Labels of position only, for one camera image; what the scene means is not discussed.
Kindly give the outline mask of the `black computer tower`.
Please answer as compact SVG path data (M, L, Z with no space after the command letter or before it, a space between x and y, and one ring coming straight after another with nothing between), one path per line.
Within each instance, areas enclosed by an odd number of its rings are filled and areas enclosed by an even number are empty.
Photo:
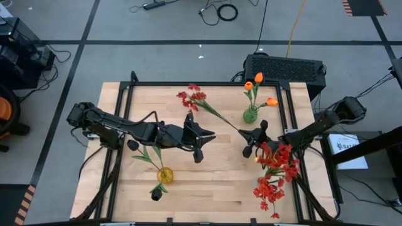
M243 63L243 82L253 81L257 73L263 74L264 82L278 82L288 85L304 82L310 100L313 100L325 87L326 66L321 61L269 56L255 53L247 56Z

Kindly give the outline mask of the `green glass vase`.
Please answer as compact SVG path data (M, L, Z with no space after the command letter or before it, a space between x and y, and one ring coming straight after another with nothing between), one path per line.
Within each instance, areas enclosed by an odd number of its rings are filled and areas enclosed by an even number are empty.
M250 105L242 115L243 121L247 124L251 124L255 122L258 118L258 106L256 105Z

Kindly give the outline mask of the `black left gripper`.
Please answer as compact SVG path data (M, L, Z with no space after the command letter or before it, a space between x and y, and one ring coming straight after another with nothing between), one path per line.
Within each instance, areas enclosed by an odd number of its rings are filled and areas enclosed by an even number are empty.
M192 146L194 161L195 163L200 163L204 158L204 154L201 150L202 144L203 145L207 144L208 142L215 139L215 137L205 137L205 136L214 136L215 132L206 129L201 129L199 124L195 122L192 112L189 112L186 115L183 125L184 125L183 138L185 144Z

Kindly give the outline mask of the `black power strip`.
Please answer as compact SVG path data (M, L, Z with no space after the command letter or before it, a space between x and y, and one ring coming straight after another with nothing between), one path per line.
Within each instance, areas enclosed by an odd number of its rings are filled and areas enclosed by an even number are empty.
M158 8L158 7L162 7L165 4L166 4L165 1L156 1L156 0L154 0L153 3L144 4L143 8L147 11L147 10L155 9L155 8Z

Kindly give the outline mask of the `hazard-striped black floor mat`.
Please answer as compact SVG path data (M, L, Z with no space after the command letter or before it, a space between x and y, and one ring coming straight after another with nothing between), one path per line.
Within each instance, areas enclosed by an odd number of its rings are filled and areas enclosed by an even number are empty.
M23 226L36 187L0 184L0 226Z
M348 16L387 16L381 0L341 0Z

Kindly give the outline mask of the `black equipment cart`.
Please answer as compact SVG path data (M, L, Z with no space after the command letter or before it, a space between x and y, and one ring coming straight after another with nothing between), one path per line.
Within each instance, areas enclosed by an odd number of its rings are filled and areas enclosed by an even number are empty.
M0 16L0 85L11 90L34 89L43 71L53 66L55 54L39 45L34 32L18 17Z

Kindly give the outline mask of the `orange black shop vacuum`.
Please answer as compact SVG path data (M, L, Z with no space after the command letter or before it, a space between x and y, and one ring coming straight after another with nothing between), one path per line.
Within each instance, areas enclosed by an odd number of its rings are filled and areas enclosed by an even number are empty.
M19 121L21 104L19 97L0 84L0 140L10 135L26 136L30 126Z

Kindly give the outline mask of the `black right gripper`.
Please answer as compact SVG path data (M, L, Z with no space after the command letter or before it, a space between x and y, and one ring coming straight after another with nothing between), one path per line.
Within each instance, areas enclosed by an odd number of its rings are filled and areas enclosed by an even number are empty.
M250 157L254 146L259 148L263 143L266 143L269 148L276 147L276 141L267 136L267 128L268 122L266 120L262 120L260 123L260 128L253 129L252 131L242 129L239 130L239 133L242 134L242 137L247 142L247 146L242 151L242 155L245 158Z

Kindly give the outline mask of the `black metal table frame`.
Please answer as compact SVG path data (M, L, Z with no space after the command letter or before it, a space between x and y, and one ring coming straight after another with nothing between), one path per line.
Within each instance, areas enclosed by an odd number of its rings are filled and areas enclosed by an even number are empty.
M247 97L243 94L244 87L240 83L224 82L138 82L135 83L128 119L138 121L155 110L159 120L166 124L183 126L188 113L176 97L180 91L188 90L189 83L196 83L207 94L210 103L218 112L224 115L234 126L251 130L259 122L246 124L242 113L247 106ZM258 101L269 97L279 101L283 95L283 103L276 107L265 107L259 111L259 121L268 121L267 134L271 139L277 139L284 132L283 126L291 127L290 104L287 97L291 96L295 110L297 128L301 129L313 123L313 111L307 85L301 82L289 84L290 94L285 88L277 86L261 86ZM168 218L173 223L251 223L255 218L257 223L297 223L296 204L291 183L284 185L285 196L276 202L279 219L273 219L273 207L269 205L267 212L260 209L260 200L253 195L257 185L257 177L262 174L261 166L253 158L242 156L246 142L230 125L204 111L194 112L195 121L200 127L216 133L216 138L204 145L204 159L196 164L193 154L180 149L162 151L165 167L173 170L173 182L165 187L159 201L151 199L150 190L158 183L157 169L150 163L134 159L138 151L126 147L121 152L122 162L117 182L108 188L101 204L100 218L113 222L158 222L166 223ZM100 151L85 165L80 176L71 216L77 218L91 202L100 188L106 150ZM337 207L324 159L314 150L305 153L305 166L309 185L321 206L331 217L336 216Z

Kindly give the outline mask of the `black device on stand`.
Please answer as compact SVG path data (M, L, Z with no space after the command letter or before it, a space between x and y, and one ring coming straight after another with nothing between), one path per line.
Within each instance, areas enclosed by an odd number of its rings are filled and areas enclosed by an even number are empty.
M391 60L392 66L388 68L391 75L396 78L402 89L402 57Z

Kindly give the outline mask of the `yellow textured glass vase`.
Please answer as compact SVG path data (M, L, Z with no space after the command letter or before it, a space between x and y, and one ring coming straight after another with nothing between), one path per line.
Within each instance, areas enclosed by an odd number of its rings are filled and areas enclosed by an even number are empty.
M169 167L163 167L157 172L157 180L162 184L170 184L173 182L173 171Z

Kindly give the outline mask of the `white printed paper sheet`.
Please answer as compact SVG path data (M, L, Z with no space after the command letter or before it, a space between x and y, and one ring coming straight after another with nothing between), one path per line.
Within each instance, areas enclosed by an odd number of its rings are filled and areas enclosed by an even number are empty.
M352 148L360 144L358 137L355 134L329 134L327 141L329 142L332 154L338 154L346 149ZM365 157L359 157L339 163L338 170L366 170L368 169Z

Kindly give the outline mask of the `black side stand frame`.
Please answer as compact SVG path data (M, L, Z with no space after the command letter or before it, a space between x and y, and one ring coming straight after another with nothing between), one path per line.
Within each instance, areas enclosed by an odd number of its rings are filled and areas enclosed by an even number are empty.
M396 173L396 177L393 178L393 183L398 193L399 200L402 201L402 126L386 133L380 133L379 136L371 139L364 140L364 138L362 138L362 143L347 148L345 151L337 154L331 152L328 137L329 134L324 135L324 138L320 141L320 145L323 149L332 193L338 203L343 203L343 199L336 174L336 166L383 149L387 151L391 166Z

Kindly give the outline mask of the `black artificial tulip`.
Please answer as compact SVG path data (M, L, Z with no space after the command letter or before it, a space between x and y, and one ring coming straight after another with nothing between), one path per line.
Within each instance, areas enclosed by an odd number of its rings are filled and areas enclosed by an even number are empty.
M132 150L132 151L138 151L140 155L133 156L135 159L139 159L141 161L145 161L147 163L152 164L157 170L160 170L160 167L158 167L153 160L151 159L149 152L147 150L147 146L142 145L142 150L139 148L139 143L134 140L129 140L127 142L127 147Z
M168 193L168 190L165 187L165 184L159 182L151 191L151 199L153 201L159 201L164 193Z
M152 148L153 148L153 150L155 151L156 155L158 156L158 158L160 160L160 163L161 163L160 171L163 172L164 171L164 165L163 165L163 158L162 158L162 155L161 155L161 149L156 147L156 146L152 146Z

